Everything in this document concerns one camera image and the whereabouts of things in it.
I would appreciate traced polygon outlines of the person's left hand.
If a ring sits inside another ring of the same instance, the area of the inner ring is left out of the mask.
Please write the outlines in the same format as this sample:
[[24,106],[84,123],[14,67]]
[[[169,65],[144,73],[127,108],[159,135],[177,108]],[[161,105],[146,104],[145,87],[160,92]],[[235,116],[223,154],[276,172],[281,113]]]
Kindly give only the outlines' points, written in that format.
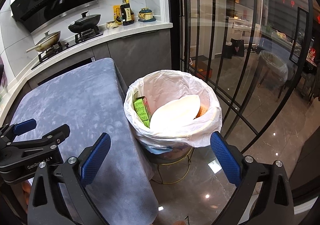
[[25,200],[25,203],[26,203],[25,212],[28,213],[29,197],[30,197],[30,192],[31,192],[31,184],[28,181],[23,181],[21,183],[21,186],[22,186],[24,200]]

